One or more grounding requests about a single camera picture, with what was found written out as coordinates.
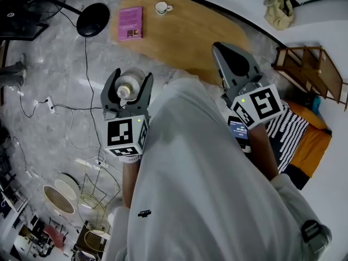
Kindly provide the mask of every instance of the white t-shirt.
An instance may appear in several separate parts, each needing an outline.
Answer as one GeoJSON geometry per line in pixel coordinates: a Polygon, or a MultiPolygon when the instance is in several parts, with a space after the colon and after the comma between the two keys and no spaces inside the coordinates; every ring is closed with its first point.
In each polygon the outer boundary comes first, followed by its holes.
{"type": "Polygon", "coordinates": [[[305,258],[298,220],[318,218],[287,175],[270,183],[245,157],[198,80],[170,83],[149,113],[132,206],[116,209],[107,261],[305,258]]]}

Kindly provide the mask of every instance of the plastic bottle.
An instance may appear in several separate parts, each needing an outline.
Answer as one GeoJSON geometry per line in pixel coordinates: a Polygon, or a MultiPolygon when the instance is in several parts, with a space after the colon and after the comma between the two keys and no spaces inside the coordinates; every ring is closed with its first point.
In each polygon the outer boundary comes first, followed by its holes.
{"type": "Polygon", "coordinates": [[[115,82],[118,97],[126,101],[136,99],[144,79],[144,72],[136,67],[125,71],[115,82]]]}

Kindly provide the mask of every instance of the pink book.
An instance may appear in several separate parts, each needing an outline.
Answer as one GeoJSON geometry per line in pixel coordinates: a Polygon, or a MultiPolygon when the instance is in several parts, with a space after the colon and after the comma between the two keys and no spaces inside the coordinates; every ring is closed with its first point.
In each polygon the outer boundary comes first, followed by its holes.
{"type": "Polygon", "coordinates": [[[142,7],[121,9],[119,14],[119,40],[142,38],[142,7]]]}

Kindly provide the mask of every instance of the person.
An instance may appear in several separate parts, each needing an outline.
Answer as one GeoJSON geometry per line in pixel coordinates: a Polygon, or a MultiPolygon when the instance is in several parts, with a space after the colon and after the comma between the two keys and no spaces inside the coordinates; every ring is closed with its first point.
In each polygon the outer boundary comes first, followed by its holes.
{"type": "Polygon", "coordinates": [[[184,71],[148,111],[141,161],[120,158],[124,206],[115,209],[106,261],[316,260],[327,248],[330,230],[278,174],[264,125],[249,131],[251,162],[184,71]],[[321,229],[317,243],[304,238],[306,221],[321,229]]]}
{"type": "Polygon", "coordinates": [[[24,86],[27,78],[26,57],[21,55],[20,60],[12,66],[0,68],[0,88],[4,86],[24,86]]]}

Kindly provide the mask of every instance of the smartphone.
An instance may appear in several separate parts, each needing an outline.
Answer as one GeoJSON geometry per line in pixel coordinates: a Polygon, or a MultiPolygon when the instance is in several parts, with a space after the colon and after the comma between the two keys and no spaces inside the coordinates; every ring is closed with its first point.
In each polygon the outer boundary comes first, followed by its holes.
{"type": "Polygon", "coordinates": [[[247,152],[250,150],[250,141],[248,136],[248,130],[240,118],[230,116],[228,118],[228,126],[232,135],[237,139],[240,147],[247,152]]]}

